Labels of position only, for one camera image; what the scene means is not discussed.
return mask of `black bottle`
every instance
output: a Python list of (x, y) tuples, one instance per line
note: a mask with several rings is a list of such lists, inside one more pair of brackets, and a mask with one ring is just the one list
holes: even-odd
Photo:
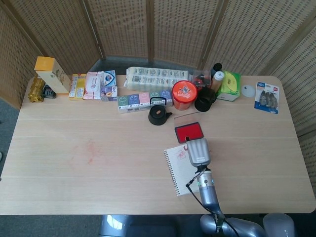
[(216, 72), (221, 71), (223, 68), (221, 63), (215, 63), (214, 67), (211, 69), (211, 78), (215, 75)]

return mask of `orange lid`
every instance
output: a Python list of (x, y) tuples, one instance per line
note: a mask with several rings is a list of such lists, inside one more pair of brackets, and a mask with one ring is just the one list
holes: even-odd
[(197, 98), (198, 91), (195, 85), (187, 80), (178, 81), (172, 88), (173, 98), (180, 103), (190, 103)]

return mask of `notebook spiral binding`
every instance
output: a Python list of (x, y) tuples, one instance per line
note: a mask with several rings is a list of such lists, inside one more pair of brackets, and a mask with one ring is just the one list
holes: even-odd
[(179, 191), (179, 188), (178, 188), (178, 185), (177, 185), (176, 178), (175, 178), (174, 173), (173, 173), (173, 169), (172, 169), (172, 166), (171, 166), (171, 163), (170, 163), (170, 159), (169, 159), (168, 153), (167, 153), (167, 151), (164, 151), (163, 153), (164, 153), (164, 156), (166, 157), (167, 164), (169, 166), (169, 170), (170, 170), (172, 181), (174, 183), (174, 189), (176, 190), (176, 194), (180, 195), (180, 191)]

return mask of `green box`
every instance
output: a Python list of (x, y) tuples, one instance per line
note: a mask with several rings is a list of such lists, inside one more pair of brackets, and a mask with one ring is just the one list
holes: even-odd
[(234, 101), (240, 96), (240, 74), (223, 71), (224, 79), (216, 93), (217, 99)]

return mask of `yellow box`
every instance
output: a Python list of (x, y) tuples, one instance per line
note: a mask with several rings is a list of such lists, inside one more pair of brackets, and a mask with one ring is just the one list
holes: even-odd
[(71, 80), (56, 59), (39, 56), (34, 70), (56, 93), (69, 93)]
[(69, 92), (70, 100), (83, 100), (86, 75), (87, 74), (73, 74)]

